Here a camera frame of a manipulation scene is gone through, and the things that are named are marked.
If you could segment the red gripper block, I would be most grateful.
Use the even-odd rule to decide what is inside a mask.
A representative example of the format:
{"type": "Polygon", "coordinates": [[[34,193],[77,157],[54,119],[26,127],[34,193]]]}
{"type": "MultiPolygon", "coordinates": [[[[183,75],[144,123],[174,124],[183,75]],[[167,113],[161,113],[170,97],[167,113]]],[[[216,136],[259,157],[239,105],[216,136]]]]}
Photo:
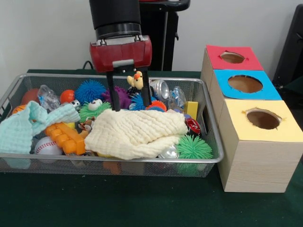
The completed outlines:
{"type": "Polygon", "coordinates": [[[98,72],[107,72],[107,84],[112,108],[120,111],[118,93],[115,91],[113,71],[117,68],[132,67],[142,68],[143,88],[142,98],[144,106],[152,104],[148,68],[152,61],[152,43],[147,35],[136,35],[129,37],[99,39],[90,43],[90,55],[98,72]]]}

